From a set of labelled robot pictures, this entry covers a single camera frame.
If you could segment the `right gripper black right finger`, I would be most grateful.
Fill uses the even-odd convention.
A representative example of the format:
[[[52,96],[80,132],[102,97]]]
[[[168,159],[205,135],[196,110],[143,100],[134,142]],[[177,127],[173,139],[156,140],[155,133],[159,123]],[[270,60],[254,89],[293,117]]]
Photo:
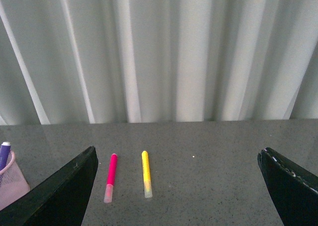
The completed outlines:
[[[285,226],[318,224],[318,177],[271,148],[257,157],[269,195]]]

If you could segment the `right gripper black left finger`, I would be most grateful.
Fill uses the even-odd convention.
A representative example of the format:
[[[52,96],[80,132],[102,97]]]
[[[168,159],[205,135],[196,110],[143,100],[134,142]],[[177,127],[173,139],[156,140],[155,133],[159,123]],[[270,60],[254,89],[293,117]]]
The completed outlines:
[[[0,212],[2,226],[80,226],[97,172],[88,147],[26,195]]]

